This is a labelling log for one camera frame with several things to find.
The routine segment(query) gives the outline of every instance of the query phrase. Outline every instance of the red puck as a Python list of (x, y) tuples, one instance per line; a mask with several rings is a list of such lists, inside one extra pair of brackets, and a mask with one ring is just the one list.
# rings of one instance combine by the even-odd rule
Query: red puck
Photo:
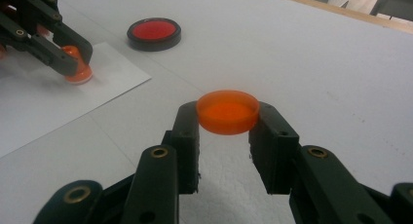
[(181, 38), (180, 26), (171, 19), (143, 19), (131, 25), (128, 37), (131, 46), (140, 51), (157, 52), (177, 45)]

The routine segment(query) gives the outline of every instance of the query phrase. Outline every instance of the orange puck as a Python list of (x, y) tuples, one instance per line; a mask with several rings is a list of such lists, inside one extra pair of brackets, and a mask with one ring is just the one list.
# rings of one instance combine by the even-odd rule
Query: orange puck
[(259, 102), (248, 93), (217, 91), (202, 96), (197, 102), (200, 125), (217, 134), (249, 131), (258, 120)]
[(78, 62), (76, 74), (74, 76), (65, 76), (64, 79), (66, 79), (67, 82), (73, 85), (81, 85), (88, 82), (92, 78), (93, 73), (91, 68), (83, 61), (77, 47), (65, 46), (61, 49), (68, 55), (73, 56)]

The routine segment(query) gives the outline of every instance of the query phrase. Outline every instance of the table surface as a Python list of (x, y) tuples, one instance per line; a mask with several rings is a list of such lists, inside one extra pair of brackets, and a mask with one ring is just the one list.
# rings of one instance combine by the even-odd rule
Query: table surface
[[(106, 188), (134, 173), (180, 105), (223, 89), (274, 105), (302, 145), (334, 152), (367, 186), (389, 194), (413, 181), (411, 34), (289, 0), (59, 0), (59, 9), (152, 79), (1, 158), (2, 223), (32, 222), (69, 182)], [(153, 17), (178, 22), (181, 42), (131, 49), (129, 26)], [(200, 192), (180, 196), (180, 223), (294, 223), (288, 196), (266, 194), (246, 133), (201, 130), (200, 173)]]

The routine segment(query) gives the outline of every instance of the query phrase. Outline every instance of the white paper sheet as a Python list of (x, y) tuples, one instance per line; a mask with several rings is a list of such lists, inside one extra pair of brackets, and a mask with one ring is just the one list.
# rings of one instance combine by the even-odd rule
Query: white paper sheet
[(92, 79), (74, 86), (28, 53), (0, 61), (0, 157), (150, 79), (107, 43), (94, 46), (90, 66)]

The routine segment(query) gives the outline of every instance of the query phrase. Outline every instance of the floor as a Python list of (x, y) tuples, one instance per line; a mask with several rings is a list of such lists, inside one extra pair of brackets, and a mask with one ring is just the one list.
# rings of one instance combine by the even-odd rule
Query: floor
[[(353, 11), (361, 12), (369, 14), (373, 9), (374, 5), (376, 4), (377, 0), (349, 0), (347, 3), (346, 9), (350, 9)], [(413, 26), (412, 21), (404, 20), (404, 19), (397, 19), (397, 18), (390, 18), (389, 16), (379, 14), (377, 17), (383, 19), (389, 19), (391, 21), (398, 21), (405, 23), (407, 25)]]

